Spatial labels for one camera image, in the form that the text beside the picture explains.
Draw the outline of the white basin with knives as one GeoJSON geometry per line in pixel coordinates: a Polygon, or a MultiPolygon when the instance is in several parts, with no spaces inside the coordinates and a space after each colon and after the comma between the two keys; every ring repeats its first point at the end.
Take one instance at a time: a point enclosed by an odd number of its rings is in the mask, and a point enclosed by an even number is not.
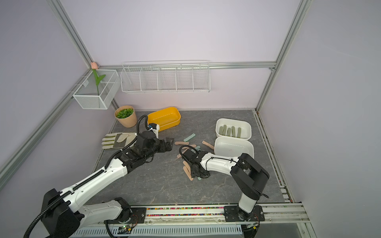
{"type": "Polygon", "coordinates": [[[218,119],[215,128],[217,137],[233,137],[249,140],[252,137],[252,128],[248,122],[233,119],[218,119]]]}

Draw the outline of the olive knife top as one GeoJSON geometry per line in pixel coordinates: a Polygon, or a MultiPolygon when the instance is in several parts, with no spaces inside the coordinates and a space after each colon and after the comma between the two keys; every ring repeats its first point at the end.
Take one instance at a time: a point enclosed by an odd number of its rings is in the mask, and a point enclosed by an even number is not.
{"type": "Polygon", "coordinates": [[[237,130],[237,138],[241,137],[241,132],[242,132],[242,129],[238,128],[238,130],[237,130]]]}

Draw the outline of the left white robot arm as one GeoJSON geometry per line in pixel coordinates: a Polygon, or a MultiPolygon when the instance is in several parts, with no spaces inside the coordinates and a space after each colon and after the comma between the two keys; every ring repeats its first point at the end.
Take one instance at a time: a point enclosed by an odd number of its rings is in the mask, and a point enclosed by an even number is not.
{"type": "Polygon", "coordinates": [[[173,138],[158,138],[159,125],[145,122],[144,127],[145,131],[140,132],[140,123],[137,123],[135,138],[115,152],[104,167],[61,191],[48,191],[41,212],[31,222],[24,237],[30,237],[38,222],[43,223],[51,238],[68,238],[78,229],[97,222],[130,222],[135,215],[121,197],[95,205],[86,205],[86,202],[112,182],[152,162],[156,153],[172,150],[173,138]]]}

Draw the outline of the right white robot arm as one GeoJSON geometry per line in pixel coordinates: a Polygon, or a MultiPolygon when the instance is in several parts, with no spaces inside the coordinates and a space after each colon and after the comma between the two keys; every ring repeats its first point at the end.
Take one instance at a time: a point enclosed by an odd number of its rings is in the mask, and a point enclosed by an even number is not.
{"type": "Polygon", "coordinates": [[[185,173],[191,178],[206,179],[211,172],[231,176],[242,192],[238,210],[249,214],[264,194],[270,175],[252,156],[243,153],[238,157],[226,157],[200,151],[190,145],[182,145],[179,155],[184,160],[185,173]]]}

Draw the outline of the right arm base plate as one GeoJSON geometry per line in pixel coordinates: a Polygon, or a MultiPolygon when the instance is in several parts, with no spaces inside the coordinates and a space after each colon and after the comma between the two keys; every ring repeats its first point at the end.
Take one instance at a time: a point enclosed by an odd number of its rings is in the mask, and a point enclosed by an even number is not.
{"type": "Polygon", "coordinates": [[[245,212],[238,205],[224,206],[226,222],[262,222],[265,221],[263,208],[255,205],[251,212],[245,212]]]}

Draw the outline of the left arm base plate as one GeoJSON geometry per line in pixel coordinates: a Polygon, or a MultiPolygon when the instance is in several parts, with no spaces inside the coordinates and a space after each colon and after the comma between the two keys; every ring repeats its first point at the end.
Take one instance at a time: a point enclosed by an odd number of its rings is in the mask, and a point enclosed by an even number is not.
{"type": "Polygon", "coordinates": [[[146,217],[146,207],[132,207],[123,210],[114,220],[108,220],[108,224],[143,224],[146,217]]]}

